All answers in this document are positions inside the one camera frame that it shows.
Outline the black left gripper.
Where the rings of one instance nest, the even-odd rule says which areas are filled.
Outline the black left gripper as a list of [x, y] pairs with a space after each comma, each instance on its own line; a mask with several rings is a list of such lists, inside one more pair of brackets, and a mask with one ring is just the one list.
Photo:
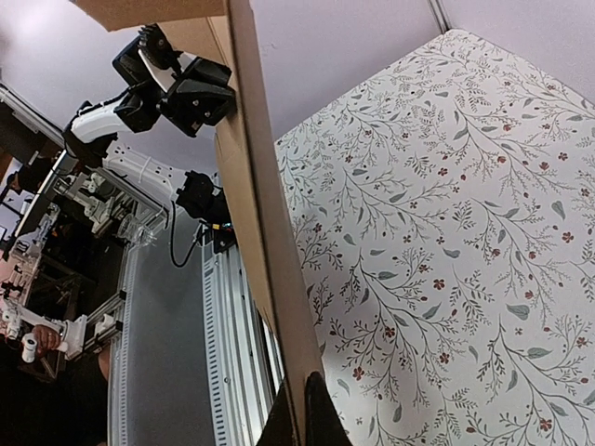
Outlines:
[[215, 126], [235, 110], [230, 79], [229, 67], [196, 58], [175, 77], [157, 110], [186, 136], [195, 138], [202, 126]]

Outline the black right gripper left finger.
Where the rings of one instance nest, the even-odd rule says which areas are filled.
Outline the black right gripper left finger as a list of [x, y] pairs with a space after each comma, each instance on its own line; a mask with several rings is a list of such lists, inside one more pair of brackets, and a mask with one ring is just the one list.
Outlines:
[[291, 392], [280, 389], [259, 438], [259, 446], [297, 446], [299, 444], [298, 416]]

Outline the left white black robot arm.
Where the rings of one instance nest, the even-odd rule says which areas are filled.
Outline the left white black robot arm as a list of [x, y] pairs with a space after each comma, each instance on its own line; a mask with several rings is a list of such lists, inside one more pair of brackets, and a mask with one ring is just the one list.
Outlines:
[[66, 150], [90, 169], [111, 171], [168, 213], [183, 209], [211, 233], [215, 252], [226, 251], [237, 239], [225, 193], [214, 179], [115, 143], [121, 134], [147, 133], [161, 120], [188, 138], [216, 126], [236, 106], [231, 69], [176, 50], [158, 26], [142, 28], [112, 66], [126, 89], [80, 106], [62, 132]]

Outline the operator hand on controller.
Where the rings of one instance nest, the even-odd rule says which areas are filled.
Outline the operator hand on controller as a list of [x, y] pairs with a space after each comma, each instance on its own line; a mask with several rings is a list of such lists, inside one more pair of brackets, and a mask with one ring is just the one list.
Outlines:
[[54, 329], [45, 325], [35, 325], [32, 329], [32, 334], [37, 342], [37, 357], [44, 357], [48, 351], [59, 349], [61, 337]]

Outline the brown cardboard box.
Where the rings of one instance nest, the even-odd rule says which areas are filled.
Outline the brown cardboard box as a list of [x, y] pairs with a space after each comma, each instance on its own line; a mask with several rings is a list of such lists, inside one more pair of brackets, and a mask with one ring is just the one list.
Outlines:
[[281, 389], [295, 404], [299, 445], [307, 445], [306, 382], [324, 371], [272, 141], [252, 7], [246, 1], [82, 1], [79, 7], [108, 31], [158, 23], [174, 47], [231, 68], [237, 111], [217, 127], [218, 171], [252, 297], [280, 348]]

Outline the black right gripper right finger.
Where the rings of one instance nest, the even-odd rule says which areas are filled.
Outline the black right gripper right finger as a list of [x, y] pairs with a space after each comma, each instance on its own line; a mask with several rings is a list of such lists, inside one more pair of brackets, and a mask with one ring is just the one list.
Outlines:
[[313, 372], [307, 379], [305, 402], [308, 446], [352, 445], [319, 372]]

